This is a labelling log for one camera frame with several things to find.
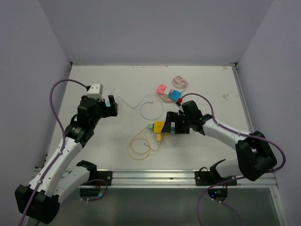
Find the yellow socket cube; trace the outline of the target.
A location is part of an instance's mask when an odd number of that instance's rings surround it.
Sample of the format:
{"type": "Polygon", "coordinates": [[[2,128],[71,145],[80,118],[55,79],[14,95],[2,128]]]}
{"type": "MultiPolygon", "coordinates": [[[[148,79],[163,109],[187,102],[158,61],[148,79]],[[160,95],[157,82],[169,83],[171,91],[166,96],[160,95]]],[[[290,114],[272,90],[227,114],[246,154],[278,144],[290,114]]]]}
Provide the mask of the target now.
{"type": "Polygon", "coordinates": [[[154,133],[161,133],[165,122],[164,121],[155,121],[153,123],[153,132],[154,133]]]}

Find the yellow plug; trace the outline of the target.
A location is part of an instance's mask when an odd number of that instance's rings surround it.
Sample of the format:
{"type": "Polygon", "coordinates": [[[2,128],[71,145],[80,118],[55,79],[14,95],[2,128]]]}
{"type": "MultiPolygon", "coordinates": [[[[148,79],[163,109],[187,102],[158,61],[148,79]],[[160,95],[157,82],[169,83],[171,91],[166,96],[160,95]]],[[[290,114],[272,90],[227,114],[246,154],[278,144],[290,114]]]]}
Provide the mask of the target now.
{"type": "Polygon", "coordinates": [[[157,142],[162,142],[163,138],[164,138],[164,134],[162,134],[162,133],[157,133],[156,134],[156,141],[157,142]]]}

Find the green plug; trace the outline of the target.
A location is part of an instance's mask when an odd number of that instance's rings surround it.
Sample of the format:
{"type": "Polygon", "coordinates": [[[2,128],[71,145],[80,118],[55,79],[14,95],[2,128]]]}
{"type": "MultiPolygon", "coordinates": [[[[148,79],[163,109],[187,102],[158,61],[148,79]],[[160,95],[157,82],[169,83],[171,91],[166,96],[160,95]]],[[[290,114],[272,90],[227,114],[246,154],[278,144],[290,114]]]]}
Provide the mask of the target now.
{"type": "Polygon", "coordinates": [[[153,123],[148,123],[147,124],[147,128],[148,129],[153,129],[154,128],[154,124],[153,123]]]}

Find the teal charger plug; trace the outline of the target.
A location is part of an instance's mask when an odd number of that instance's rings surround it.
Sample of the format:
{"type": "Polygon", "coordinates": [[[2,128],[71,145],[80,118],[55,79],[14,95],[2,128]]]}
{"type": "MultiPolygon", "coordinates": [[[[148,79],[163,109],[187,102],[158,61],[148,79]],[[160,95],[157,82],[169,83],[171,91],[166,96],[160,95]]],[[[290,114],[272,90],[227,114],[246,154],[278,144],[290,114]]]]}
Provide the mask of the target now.
{"type": "Polygon", "coordinates": [[[110,107],[111,106],[111,104],[110,104],[110,102],[109,101],[106,101],[106,107],[110,107]]]}

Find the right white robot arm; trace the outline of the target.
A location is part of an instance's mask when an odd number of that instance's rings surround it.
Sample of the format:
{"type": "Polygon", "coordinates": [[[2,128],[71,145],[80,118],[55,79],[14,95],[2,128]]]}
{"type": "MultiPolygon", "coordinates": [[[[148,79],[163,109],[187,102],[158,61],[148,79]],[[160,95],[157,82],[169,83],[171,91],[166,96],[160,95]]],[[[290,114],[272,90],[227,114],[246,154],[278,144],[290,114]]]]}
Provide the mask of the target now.
{"type": "Polygon", "coordinates": [[[190,130],[193,130],[217,139],[236,153],[235,159],[216,162],[208,171],[201,173],[200,178],[215,185],[236,176],[255,181],[276,166],[276,157],[261,132],[245,134],[227,128],[218,122],[213,114],[202,114],[193,100],[177,105],[179,111],[167,112],[162,133],[189,134],[190,130]]]}

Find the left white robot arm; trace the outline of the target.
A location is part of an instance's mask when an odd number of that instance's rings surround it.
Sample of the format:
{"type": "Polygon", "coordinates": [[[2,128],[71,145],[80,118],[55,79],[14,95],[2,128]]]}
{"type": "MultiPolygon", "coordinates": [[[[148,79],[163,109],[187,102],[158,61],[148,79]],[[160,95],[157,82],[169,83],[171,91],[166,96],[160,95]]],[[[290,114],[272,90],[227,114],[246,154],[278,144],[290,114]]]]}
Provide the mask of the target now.
{"type": "Polygon", "coordinates": [[[118,105],[113,95],[105,100],[82,96],[80,104],[63,132],[54,154],[28,185],[19,185],[15,198],[22,219],[26,216],[38,223],[49,224],[59,212],[63,201],[80,185],[107,182],[98,177],[97,166],[81,160],[67,176],[63,174],[72,160],[84,149],[94,135],[95,127],[101,118],[116,117],[118,105]]]}

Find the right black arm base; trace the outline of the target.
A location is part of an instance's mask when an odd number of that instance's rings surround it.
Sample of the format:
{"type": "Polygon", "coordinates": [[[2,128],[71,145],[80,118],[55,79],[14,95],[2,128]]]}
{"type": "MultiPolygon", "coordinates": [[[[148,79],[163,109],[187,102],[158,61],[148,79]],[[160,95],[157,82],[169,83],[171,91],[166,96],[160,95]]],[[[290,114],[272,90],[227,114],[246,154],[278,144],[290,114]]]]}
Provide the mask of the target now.
{"type": "Polygon", "coordinates": [[[194,179],[196,186],[212,186],[236,178],[235,176],[222,178],[218,174],[216,166],[223,161],[225,161],[225,159],[216,162],[209,169],[207,167],[202,167],[201,169],[195,171],[194,179]]]}

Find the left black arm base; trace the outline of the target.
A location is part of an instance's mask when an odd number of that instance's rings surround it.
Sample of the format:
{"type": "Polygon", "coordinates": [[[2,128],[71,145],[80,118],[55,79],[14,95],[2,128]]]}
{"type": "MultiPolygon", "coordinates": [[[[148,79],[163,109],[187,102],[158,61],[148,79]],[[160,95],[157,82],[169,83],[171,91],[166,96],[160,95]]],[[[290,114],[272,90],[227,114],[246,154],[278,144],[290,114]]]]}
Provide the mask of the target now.
{"type": "Polygon", "coordinates": [[[112,171],[109,170],[98,170],[97,166],[94,163],[81,160],[76,164],[78,167],[84,167],[89,171],[89,179],[101,179],[107,183],[108,186],[111,186],[112,181],[112,171]]]}

